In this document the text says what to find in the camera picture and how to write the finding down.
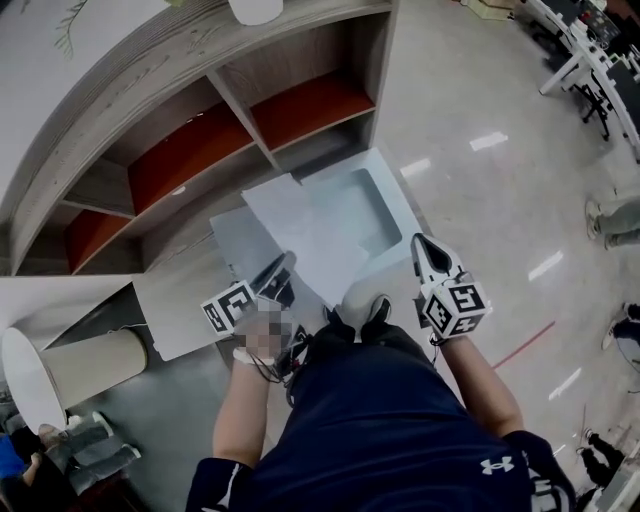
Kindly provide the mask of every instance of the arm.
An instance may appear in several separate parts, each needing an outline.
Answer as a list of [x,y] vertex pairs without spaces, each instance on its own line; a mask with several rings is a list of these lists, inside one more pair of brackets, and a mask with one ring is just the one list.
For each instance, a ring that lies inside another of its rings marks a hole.
[[269,382],[253,364],[234,361],[231,383],[213,430],[213,456],[250,468],[260,460],[267,428]]
[[22,474],[22,480],[29,487],[33,485],[36,479],[36,471],[38,471],[40,464],[42,464],[42,456],[39,453],[34,453],[31,456],[31,466]]
[[466,336],[442,346],[469,413],[498,437],[523,430],[522,413],[511,391]]

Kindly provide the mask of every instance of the blue object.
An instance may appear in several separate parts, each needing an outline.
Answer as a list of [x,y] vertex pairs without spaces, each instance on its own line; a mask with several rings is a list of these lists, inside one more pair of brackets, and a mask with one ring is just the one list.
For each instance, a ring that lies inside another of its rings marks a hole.
[[0,437],[0,479],[21,475],[26,465],[16,453],[9,436]]

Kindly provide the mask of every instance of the beige cylinder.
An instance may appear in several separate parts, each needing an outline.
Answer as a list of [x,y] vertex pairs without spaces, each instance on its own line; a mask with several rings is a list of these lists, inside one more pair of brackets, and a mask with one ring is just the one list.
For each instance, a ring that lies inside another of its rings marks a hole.
[[67,409],[141,373],[147,353],[127,329],[40,353]]

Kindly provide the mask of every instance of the white wall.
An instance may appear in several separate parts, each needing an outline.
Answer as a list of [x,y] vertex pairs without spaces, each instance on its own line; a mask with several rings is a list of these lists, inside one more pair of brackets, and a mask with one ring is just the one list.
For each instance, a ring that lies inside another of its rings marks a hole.
[[79,0],[13,0],[0,13],[0,198],[40,127],[111,48],[168,8],[164,0],[88,0],[71,34],[72,59],[54,43]]

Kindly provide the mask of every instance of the wristband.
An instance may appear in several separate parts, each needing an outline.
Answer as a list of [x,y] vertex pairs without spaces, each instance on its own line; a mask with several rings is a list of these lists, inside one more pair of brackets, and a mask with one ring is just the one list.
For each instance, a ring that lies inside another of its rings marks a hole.
[[233,349],[233,358],[236,361],[240,361],[241,363],[244,364],[252,364],[254,366],[273,366],[276,361],[273,357],[267,357],[267,358],[258,358],[257,356],[251,356],[249,353],[247,353],[247,349],[244,347],[236,347]]

